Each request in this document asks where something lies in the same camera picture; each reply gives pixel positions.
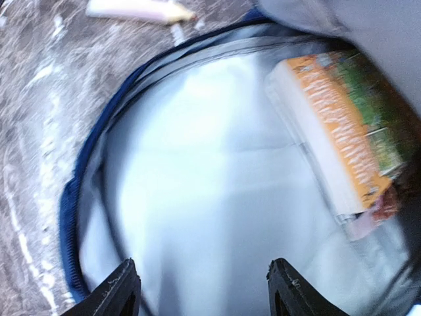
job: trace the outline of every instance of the navy blue fabric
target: navy blue fabric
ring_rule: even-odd
[[[247,12],[242,21],[251,21],[251,20],[256,20],[259,18],[267,18],[266,16],[264,16],[256,7],[253,7],[252,9],[249,10],[249,12]]]
[[[61,257],[66,281],[76,303],[84,300],[90,293],[80,268],[76,232],[77,202],[83,173],[93,146],[107,125],[114,108],[144,68],[144,66],[141,66],[136,69],[105,107],[79,154],[74,170],[74,178],[66,185],[61,196],[59,214]]]

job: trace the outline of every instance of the open backpack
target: open backpack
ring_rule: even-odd
[[[416,32],[408,21],[420,11],[377,2],[261,1],[270,19],[190,39],[133,71],[61,198],[75,300],[130,257],[140,315],[269,315],[266,274],[283,257],[349,315],[406,315],[421,282],[421,197],[349,240],[306,147],[265,91],[280,61],[356,45],[420,114],[421,35],[403,35]],[[373,28],[394,5],[406,20]]]

